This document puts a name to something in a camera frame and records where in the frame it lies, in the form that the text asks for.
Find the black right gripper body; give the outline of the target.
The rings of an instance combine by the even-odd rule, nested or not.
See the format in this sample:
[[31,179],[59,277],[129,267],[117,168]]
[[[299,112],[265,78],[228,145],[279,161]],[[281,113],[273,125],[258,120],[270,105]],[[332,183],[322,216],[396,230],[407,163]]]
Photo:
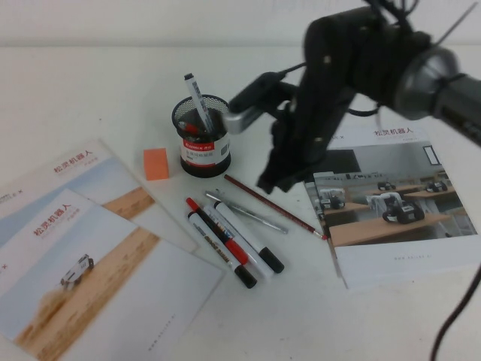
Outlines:
[[350,10],[319,18],[304,36],[305,70],[295,94],[292,120],[273,135],[269,162],[309,165],[320,161],[355,92],[348,77],[362,26],[370,10]]

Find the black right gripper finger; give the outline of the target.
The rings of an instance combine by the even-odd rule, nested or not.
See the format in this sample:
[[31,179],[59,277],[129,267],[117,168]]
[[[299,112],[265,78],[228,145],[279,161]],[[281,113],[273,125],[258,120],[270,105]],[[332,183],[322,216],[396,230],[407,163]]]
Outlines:
[[260,175],[257,187],[271,194],[274,188],[287,193],[290,190],[289,182],[290,161],[286,152],[272,150],[265,170]]
[[293,187],[313,173],[316,162],[310,162],[299,157],[291,157],[287,162],[286,186]]

